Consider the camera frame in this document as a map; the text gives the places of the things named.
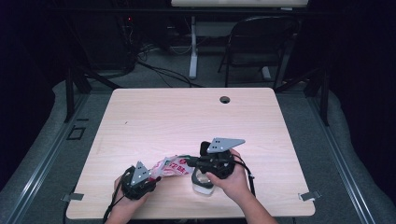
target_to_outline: black chair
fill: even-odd
[[[250,17],[238,22],[232,29],[225,54],[218,70],[226,64],[225,87],[228,87],[231,67],[277,66],[276,87],[285,52],[285,43],[296,34],[299,22],[289,16]]]

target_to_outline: person's left hand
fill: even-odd
[[[117,185],[120,183],[121,176],[114,181],[114,189],[117,188]],[[117,192],[116,201],[122,198],[116,205],[114,205],[111,210],[110,216],[107,219],[106,224],[124,224],[128,223],[132,217],[134,216],[134,212],[142,206],[146,200],[148,199],[150,193],[146,193],[139,200],[131,200],[126,197],[123,197],[123,192],[121,189]]]

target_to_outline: hand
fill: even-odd
[[[240,154],[234,150],[230,150],[232,154],[240,157]],[[241,161],[238,157],[233,157],[236,161]],[[247,176],[245,174],[245,168],[239,164],[236,164],[233,168],[233,173],[225,179],[219,179],[217,176],[207,172],[207,178],[219,188],[224,190],[224,193],[239,203],[240,200],[247,195],[251,195],[250,189],[248,188]]]
[[[114,181],[114,189],[117,188],[120,180],[121,176]],[[130,200],[123,196],[123,192],[121,189],[119,189],[119,191],[115,193],[117,193],[115,202],[117,202],[119,199],[121,200],[116,205],[114,205],[106,224],[124,224],[129,222],[132,219],[134,212],[140,206],[142,206],[149,197],[149,193],[147,193],[139,200]]]

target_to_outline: desk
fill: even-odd
[[[308,0],[172,0],[172,7],[306,7]],[[196,21],[191,18],[191,62],[189,78],[197,77]]]
[[[219,98],[227,96],[230,103]],[[199,155],[202,141],[241,138],[236,147],[251,172],[258,200],[272,216],[315,213],[290,135],[272,89],[118,89],[93,141],[67,217],[102,218],[113,180],[137,161],[151,168],[164,157]],[[222,189],[210,197],[195,193],[191,176],[165,177],[135,218],[242,217]]]

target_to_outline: person's right hand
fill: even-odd
[[[231,149],[230,151],[232,154],[240,157],[240,154],[236,150]],[[233,159],[241,161],[238,157],[233,157]],[[252,195],[248,188],[245,168],[239,164],[235,165],[233,173],[225,179],[219,179],[209,172],[206,173],[206,176],[215,186],[223,189],[224,193],[236,203],[239,203],[247,195]]]

